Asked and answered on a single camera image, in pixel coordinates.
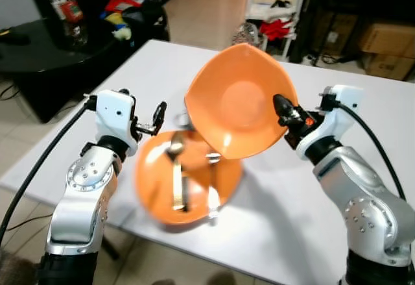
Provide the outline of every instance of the yellow object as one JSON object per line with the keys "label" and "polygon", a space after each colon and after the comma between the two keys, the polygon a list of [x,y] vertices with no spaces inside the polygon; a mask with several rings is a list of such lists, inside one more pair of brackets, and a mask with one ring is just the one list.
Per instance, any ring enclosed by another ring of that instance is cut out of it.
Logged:
{"label": "yellow object", "polygon": [[118,24],[126,24],[123,20],[123,17],[121,16],[121,14],[119,12],[114,12],[113,14],[110,14],[109,16],[107,16],[105,18],[106,21],[109,21],[115,25]]}

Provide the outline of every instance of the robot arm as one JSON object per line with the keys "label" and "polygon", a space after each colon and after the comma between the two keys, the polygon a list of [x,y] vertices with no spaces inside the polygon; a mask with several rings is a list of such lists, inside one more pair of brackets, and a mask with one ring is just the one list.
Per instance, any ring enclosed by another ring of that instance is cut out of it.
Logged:
{"label": "robot arm", "polygon": [[408,284],[415,213],[353,148],[339,142],[353,122],[332,103],[356,110],[361,90],[334,86],[322,97],[320,112],[293,106],[281,95],[274,96],[274,106],[279,124],[289,128],[285,139],[315,165],[314,175],[344,218],[350,251],[343,284]]}
{"label": "robot arm", "polygon": [[139,132],[157,134],[167,107],[162,103],[148,126],[137,122],[135,105],[127,90],[98,93],[98,142],[87,143],[67,172],[65,193],[53,212],[38,271],[40,285],[92,284],[117,176],[125,158],[136,153]]}

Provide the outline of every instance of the tiled floor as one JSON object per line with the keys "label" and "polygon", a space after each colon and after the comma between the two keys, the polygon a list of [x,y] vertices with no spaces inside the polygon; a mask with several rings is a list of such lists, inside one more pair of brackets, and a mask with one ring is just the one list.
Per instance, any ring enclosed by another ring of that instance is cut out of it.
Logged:
{"label": "tiled floor", "polygon": [[[172,41],[217,50],[227,47],[234,30],[243,20],[244,3],[245,0],[170,0],[165,8],[169,15]],[[330,68],[364,73],[354,63],[336,64]],[[0,80],[0,92],[7,85],[7,82],[2,83]],[[0,176],[45,136],[58,119],[50,124],[40,125],[19,96],[9,101],[1,101]],[[0,190],[0,218],[3,218],[11,199],[11,193]],[[49,214],[51,211],[49,206],[24,198],[10,225],[30,217]],[[49,218],[41,219],[8,232],[2,246],[23,258],[37,262],[43,254],[48,222]],[[96,284],[151,285],[159,279],[174,279],[177,285],[219,285],[213,282],[217,273],[231,273],[237,285],[268,284],[114,228],[108,227],[106,235],[121,252],[121,259],[114,262],[105,252],[101,252],[95,274]]]}

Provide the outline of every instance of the cardboard box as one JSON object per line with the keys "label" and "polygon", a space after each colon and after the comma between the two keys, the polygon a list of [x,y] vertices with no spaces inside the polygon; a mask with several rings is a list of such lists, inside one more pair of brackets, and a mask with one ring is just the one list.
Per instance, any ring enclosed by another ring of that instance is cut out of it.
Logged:
{"label": "cardboard box", "polygon": [[415,64],[415,59],[366,53],[362,62],[368,75],[402,81]]}
{"label": "cardboard box", "polygon": [[415,58],[415,27],[375,22],[363,34],[359,47],[365,53]]}
{"label": "cardboard box", "polygon": [[[316,22],[314,23],[315,34],[312,43],[313,50],[318,51],[320,48],[332,17],[332,12],[324,10],[320,10],[316,14]],[[356,21],[357,16],[355,14],[337,14],[329,35],[327,36],[323,53],[332,56],[340,56],[355,27]]]}

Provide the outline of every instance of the orange plate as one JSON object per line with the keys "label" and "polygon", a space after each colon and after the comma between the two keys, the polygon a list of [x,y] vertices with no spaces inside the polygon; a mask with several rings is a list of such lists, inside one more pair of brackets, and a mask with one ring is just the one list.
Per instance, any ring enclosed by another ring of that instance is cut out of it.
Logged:
{"label": "orange plate", "polygon": [[[136,170],[136,192],[147,211],[165,224],[191,223],[208,214],[208,186],[211,170],[205,155],[209,146],[199,134],[182,131],[185,150],[178,157],[188,176],[188,212],[172,209],[173,166],[165,154],[170,146],[173,131],[162,132],[147,141],[140,152]],[[235,191],[241,176],[240,160],[222,159],[216,167],[217,186],[221,205],[225,204]]]}
{"label": "orange plate", "polygon": [[268,149],[285,133],[272,97],[297,105],[292,82],[271,56],[246,43],[227,48],[198,73],[185,96],[187,113],[208,144],[227,159]]}

